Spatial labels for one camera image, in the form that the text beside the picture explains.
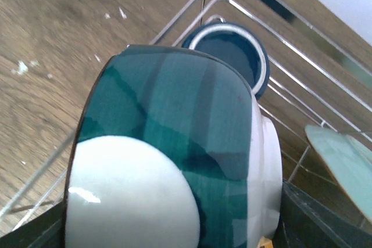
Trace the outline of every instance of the wood grain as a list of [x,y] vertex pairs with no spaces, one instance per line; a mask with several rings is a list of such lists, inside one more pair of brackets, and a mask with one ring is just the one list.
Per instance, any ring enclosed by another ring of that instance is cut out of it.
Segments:
[[[188,0],[0,0],[0,206],[17,192],[35,173],[77,124],[89,90],[103,64],[127,44],[147,44]],[[372,105],[372,92],[356,81],[345,69],[320,52],[306,38],[258,0],[236,0],[252,13],[275,27],[289,42],[315,60],[338,80]],[[330,13],[317,0],[284,0],[306,16],[372,69],[372,47]],[[121,17],[121,8],[127,15]],[[190,23],[199,6],[194,7],[164,41],[169,44]],[[361,129],[372,127],[370,113],[319,74],[296,54],[252,20],[236,13],[226,3],[211,10],[229,20],[242,23],[257,34],[268,53],[302,80],[331,106]],[[28,72],[18,75],[22,60]],[[38,65],[32,67],[31,61]],[[335,117],[324,105],[271,65],[272,77],[299,95],[335,128],[349,131],[350,126]],[[290,96],[288,100],[296,103]],[[274,120],[281,147],[298,160],[307,146],[303,127],[314,121],[268,89],[260,104],[280,118],[297,135]],[[65,169],[68,151],[57,160],[21,201],[20,206],[34,203]],[[305,161],[310,171],[327,176],[319,159],[311,153]],[[295,163],[283,157],[284,177],[288,178]],[[333,184],[300,169],[294,183],[343,217],[356,224],[360,214]],[[17,213],[0,225],[0,235],[22,217]]]

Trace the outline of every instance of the light blue plate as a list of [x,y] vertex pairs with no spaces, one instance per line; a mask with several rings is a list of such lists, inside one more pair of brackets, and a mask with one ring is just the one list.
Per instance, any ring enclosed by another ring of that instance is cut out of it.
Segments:
[[341,188],[372,221],[372,151],[349,135],[307,125],[307,138]]

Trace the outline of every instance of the small blue bowl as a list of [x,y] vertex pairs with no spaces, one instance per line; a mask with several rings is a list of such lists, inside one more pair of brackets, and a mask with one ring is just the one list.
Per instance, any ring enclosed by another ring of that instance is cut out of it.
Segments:
[[258,100],[270,77],[270,64],[260,41],[245,27],[214,22],[197,28],[182,48],[204,52],[235,68],[252,88]]

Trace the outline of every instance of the teal glaze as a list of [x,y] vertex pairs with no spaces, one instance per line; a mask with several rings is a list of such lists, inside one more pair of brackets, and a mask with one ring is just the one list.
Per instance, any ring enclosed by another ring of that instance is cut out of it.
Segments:
[[193,191],[198,247],[246,247],[251,118],[249,85],[221,60],[188,49],[129,46],[93,89],[78,141],[122,135],[156,147]]
[[256,93],[256,99],[259,100],[264,94],[270,78],[270,63],[267,57],[265,48],[259,41],[259,39],[247,30],[244,26],[240,26],[236,23],[225,22],[221,23],[219,21],[204,24],[194,30],[182,43],[182,48],[189,48],[192,40],[197,34],[202,32],[205,28],[216,24],[230,24],[239,27],[246,32],[250,33],[260,45],[261,50],[264,53],[265,61],[260,61],[257,49],[250,41],[246,38],[227,31],[213,32],[205,37],[203,37],[197,44],[195,50],[212,55],[222,61],[226,62],[237,72],[239,72],[243,78],[248,82],[248,84],[253,88],[260,78],[260,72],[262,69],[262,63],[266,64],[266,75],[264,83]]

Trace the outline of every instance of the bowl rim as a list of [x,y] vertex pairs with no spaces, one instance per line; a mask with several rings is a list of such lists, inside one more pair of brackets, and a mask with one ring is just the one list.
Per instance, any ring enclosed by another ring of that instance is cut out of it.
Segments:
[[205,26],[200,32],[198,32],[193,39],[191,40],[188,48],[195,50],[196,46],[200,43],[200,41],[206,37],[207,35],[214,33],[214,32],[219,32],[219,31],[229,31],[236,33],[242,37],[244,37],[246,40],[248,40],[257,50],[257,53],[260,58],[260,76],[258,81],[256,82],[255,86],[252,88],[252,93],[257,94],[261,87],[264,85],[265,78],[266,78],[266,72],[267,72],[267,67],[266,67],[266,55],[262,49],[262,46],[260,42],[247,30],[240,26],[236,26],[235,24],[231,23],[216,23],[216,24],[211,24],[209,26]]

